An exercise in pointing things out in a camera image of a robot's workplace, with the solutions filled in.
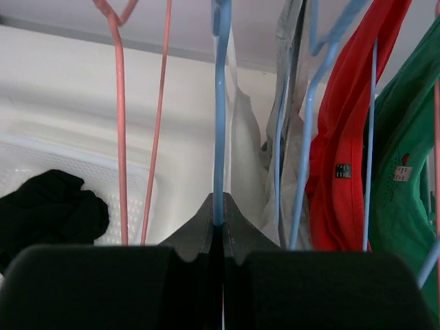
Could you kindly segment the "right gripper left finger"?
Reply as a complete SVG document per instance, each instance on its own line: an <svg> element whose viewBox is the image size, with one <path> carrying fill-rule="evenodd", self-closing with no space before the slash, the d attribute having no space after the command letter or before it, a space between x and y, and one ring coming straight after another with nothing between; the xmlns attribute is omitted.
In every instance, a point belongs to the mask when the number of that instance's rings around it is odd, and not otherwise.
<svg viewBox="0 0 440 330"><path fill-rule="evenodd" d="M40 245L1 286L2 329L218 329L212 197L158 245Z"/></svg>

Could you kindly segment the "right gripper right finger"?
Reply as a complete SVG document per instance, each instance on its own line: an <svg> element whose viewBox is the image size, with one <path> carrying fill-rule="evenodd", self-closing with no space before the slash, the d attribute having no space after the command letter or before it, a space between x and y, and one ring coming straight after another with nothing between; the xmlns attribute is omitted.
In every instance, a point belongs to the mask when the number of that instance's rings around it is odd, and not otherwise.
<svg viewBox="0 0 440 330"><path fill-rule="evenodd" d="M383 252L287 251L225 194L227 329L434 329L415 277Z"/></svg>

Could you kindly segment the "white tank top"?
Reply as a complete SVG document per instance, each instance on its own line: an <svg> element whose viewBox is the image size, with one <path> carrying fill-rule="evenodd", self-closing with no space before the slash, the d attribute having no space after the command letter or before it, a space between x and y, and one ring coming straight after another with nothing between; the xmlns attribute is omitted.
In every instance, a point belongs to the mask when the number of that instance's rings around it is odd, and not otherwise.
<svg viewBox="0 0 440 330"><path fill-rule="evenodd" d="M265 176L259 157L261 135L250 97L239 87L233 33L230 33L227 62L232 86L227 92L228 171L226 187L241 214L268 239L282 246L274 208L267 204Z"/></svg>

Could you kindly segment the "black tank top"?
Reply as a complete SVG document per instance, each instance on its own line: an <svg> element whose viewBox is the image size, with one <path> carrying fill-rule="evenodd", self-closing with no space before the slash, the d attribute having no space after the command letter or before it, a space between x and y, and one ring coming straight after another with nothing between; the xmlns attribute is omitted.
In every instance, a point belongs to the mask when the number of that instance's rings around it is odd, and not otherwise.
<svg viewBox="0 0 440 330"><path fill-rule="evenodd" d="M92 244L109 227L107 204L84 179L52 169L1 198L1 274L25 248Z"/></svg>

